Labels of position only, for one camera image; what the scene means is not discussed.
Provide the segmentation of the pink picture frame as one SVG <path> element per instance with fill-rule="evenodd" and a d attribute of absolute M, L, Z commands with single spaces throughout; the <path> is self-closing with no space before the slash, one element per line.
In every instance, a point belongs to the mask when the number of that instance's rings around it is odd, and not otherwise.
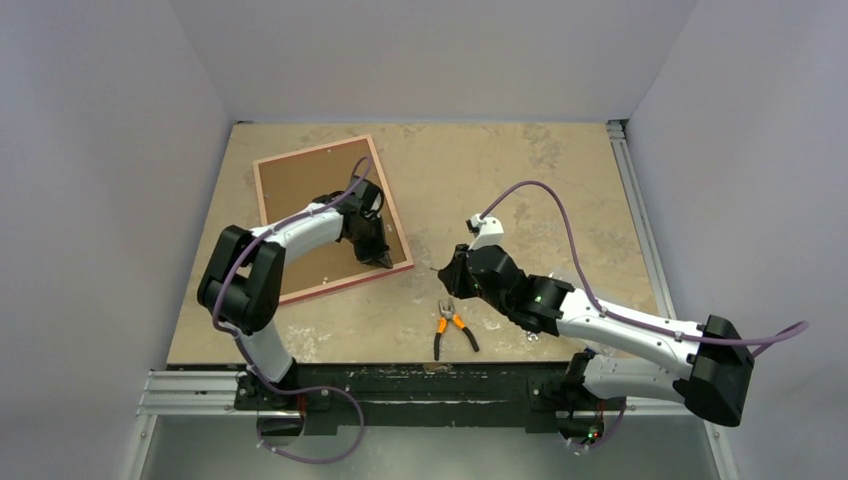
<path fill-rule="evenodd" d="M 364 170 L 362 166 L 356 168 L 355 164 L 365 156 L 374 161 L 367 179 L 386 194 L 381 216 L 392 267 L 361 264 L 349 241 L 329 242 L 287 263 L 281 281 L 282 305 L 413 268 L 414 261 L 393 195 L 369 135 L 255 161 L 253 171 L 261 223 L 276 223 L 302 210 L 322 194 L 346 189 L 351 173 Z"/>

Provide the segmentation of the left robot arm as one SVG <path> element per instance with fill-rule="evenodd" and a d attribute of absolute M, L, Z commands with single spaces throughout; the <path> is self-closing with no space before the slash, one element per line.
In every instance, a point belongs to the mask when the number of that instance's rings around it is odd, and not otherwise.
<path fill-rule="evenodd" d="M 381 216 L 384 200 L 379 186 L 355 176 L 346 190 L 319 196 L 277 223 L 253 229 L 231 225 L 219 235 L 197 301 L 211 314 L 214 328 L 233 337 L 250 372 L 261 380 L 260 397 L 272 408 L 292 405 L 299 387 L 296 361 L 273 323 L 286 266 L 346 240 L 359 263 L 392 268 Z"/>

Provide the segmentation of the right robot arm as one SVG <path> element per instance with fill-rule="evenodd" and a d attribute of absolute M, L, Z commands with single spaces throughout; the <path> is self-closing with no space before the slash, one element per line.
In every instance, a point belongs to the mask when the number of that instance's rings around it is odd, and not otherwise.
<path fill-rule="evenodd" d="M 714 424 L 741 423 L 755 361 L 723 317 L 697 323 L 632 309 L 617 313 L 613 304 L 568 282 L 525 273 L 499 246 L 459 244 L 437 277 L 450 296 L 479 298 L 527 332 L 628 353 L 624 360 L 594 356 L 565 375 L 561 392 L 573 406 L 596 398 L 645 397 L 680 403 Z"/>

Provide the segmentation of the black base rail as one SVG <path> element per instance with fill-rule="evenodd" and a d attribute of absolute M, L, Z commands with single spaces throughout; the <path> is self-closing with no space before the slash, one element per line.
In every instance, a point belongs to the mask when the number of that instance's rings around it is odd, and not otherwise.
<path fill-rule="evenodd" d="M 578 378 L 583 361 L 519 363 L 301 364 L 298 389 L 270 390 L 237 376 L 234 407 L 288 416 L 306 435 L 341 426 L 521 428 L 594 443 L 621 410 Z"/>

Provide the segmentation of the aluminium frame rail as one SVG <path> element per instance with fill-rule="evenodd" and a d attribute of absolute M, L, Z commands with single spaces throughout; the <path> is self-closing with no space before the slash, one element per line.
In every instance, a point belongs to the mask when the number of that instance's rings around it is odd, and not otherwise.
<path fill-rule="evenodd" d="M 606 123 L 607 135 L 621 177 L 636 235 L 646 265 L 649 282 L 661 315 L 676 318 L 677 312 L 671 297 L 667 276 L 660 258 L 651 220 L 631 156 L 625 123 L 612 120 Z"/>

